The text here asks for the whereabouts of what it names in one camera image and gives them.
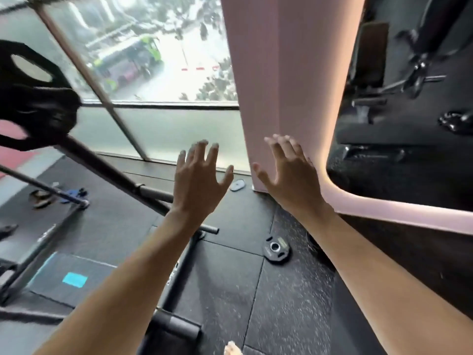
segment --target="hand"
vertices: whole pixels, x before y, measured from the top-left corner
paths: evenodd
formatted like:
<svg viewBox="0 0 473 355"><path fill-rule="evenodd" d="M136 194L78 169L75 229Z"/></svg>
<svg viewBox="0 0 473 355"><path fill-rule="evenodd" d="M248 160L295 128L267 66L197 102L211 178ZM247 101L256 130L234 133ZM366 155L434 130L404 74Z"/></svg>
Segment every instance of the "hand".
<svg viewBox="0 0 473 355"><path fill-rule="evenodd" d="M327 204L320 193L317 171L302 147L290 136L274 134L264 140L276 162L276 179L271 180L258 163L252 166L269 194L300 222L319 215Z"/></svg>
<svg viewBox="0 0 473 355"><path fill-rule="evenodd" d="M174 177L174 202L171 210L185 212L199 224L212 213L233 182L233 166L229 166L222 182L217 182L216 163L219 144L209 149L207 159L205 147L208 141L194 143L187 154L181 151L177 159Z"/></svg>

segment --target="forearm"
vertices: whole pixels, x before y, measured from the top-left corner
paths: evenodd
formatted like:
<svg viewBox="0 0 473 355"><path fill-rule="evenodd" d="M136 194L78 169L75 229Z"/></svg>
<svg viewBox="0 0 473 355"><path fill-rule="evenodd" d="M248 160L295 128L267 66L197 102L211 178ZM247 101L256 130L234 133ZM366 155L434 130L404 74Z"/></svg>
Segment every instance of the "forearm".
<svg viewBox="0 0 473 355"><path fill-rule="evenodd" d="M36 355L136 353L169 274L198 226L185 214L170 212Z"/></svg>
<svg viewBox="0 0 473 355"><path fill-rule="evenodd" d="M301 221L390 355L473 354L473 322L332 210Z"/></svg>

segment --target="bus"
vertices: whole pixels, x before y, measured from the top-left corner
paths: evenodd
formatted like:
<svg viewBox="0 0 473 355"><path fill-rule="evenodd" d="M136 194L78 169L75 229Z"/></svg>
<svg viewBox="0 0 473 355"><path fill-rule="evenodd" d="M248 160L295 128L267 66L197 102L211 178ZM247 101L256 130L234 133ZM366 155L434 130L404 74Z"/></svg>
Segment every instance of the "bus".
<svg viewBox="0 0 473 355"><path fill-rule="evenodd" d="M153 35L134 36L101 50L89 68L107 92L123 87L139 75L151 78L153 67L161 62L161 53Z"/></svg>

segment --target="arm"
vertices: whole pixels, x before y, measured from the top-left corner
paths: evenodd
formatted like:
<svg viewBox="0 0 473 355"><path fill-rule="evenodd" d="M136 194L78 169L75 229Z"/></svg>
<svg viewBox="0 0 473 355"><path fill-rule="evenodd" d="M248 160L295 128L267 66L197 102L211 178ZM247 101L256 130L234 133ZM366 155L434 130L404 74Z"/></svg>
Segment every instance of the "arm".
<svg viewBox="0 0 473 355"><path fill-rule="evenodd" d="M206 141L179 155L174 203L163 223L80 304L35 355L130 355L143 339L159 297L192 234L233 180L216 181L218 144Z"/></svg>
<svg viewBox="0 0 473 355"><path fill-rule="evenodd" d="M273 181L253 164L280 205L309 231L346 283L389 355L473 354L473 321L343 221L322 198L316 169L289 136L265 138Z"/></svg>

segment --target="weight plate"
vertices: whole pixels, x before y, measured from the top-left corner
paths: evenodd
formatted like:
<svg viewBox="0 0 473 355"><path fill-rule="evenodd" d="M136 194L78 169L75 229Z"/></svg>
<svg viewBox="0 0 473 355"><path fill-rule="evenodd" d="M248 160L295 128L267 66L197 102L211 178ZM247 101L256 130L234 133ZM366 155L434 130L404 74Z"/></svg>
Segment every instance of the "weight plate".
<svg viewBox="0 0 473 355"><path fill-rule="evenodd" d="M282 237L269 237L263 242L263 255L272 263L282 263L289 258L291 247Z"/></svg>

